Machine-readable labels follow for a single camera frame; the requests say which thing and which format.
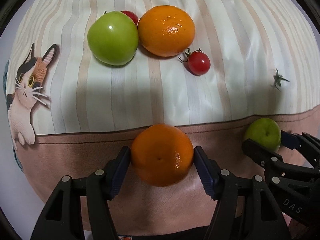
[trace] pillow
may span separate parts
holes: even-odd
[[[196,26],[191,50],[212,66],[193,76],[177,57],[139,47],[124,67],[100,63],[86,35],[104,11],[140,18],[153,6],[185,10]],[[273,87],[279,73],[290,82]],[[8,116],[23,171],[45,202],[64,176],[103,168],[122,146],[155,123],[178,126],[194,146],[236,176],[263,176],[241,152],[248,125],[261,116],[282,130],[316,135],[320,53],[310,24],[290,0],[35,0],[20,23],[7,74]],[[281,148],[284,160],[304,158]],[[109,203],[123,235],[161,235],[207,226],[215,202],[194,166],[180,183],[157,188],[129,167]],[[85,229],[90,229],[83,203]]]

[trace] cat ear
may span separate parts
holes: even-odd
[[[42,57],[42,61],[48,66],[57,54],[58,46],[53,44]]]
[[[31,45],[31,49],[28,54],[28,57],[26,58],[26,60],[23,63],[24,64],[28,63],[33,57],[35,57],[35,44],[34,43]]]

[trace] cherry tomato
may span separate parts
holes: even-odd
[[[138,24],[138,16],[136,16],[135,13],[131,12],[131,11],[121,11],[122,13],[126,14],[127,16],[130,17],[131,20],[133,20],[133,22],[135,23],[135,25]]]
[[[188,67],[194,75],[200,76],[209,71],[211,66],[210,59],[200,48],[192,53],[190,53],[190,49],[188,48],[188,52],[185,52],[185,54],[188,60],[184,62],[188,62]]]

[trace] orange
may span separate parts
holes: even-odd
[[[193,42],[195,31],[190,16],[171,5],[151,8],[138,23],[143,47],[161,57],[175,56],[187,49]]]
[[[131,164],[141,180],[166,187],[186,177],[193,146],[180,129],[156,124],[140,133],[131,145]]]

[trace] cat illustration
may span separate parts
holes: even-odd
[[[37,101],[47,105],[39,97],[48,98],[48,96],[40,91],[43,88],[42,84],[47,69],[57,55],[58,46],[53,44],[42,58],[35,57],[34,51],[35,44],[33,43],[28,57],[17,71],[15,92],[7,95],[9,125],[15,149],[17,149],[16,139],[22,146],[25,143],[30,145],[35,142],[35,132],[30,123],[31,109]]]

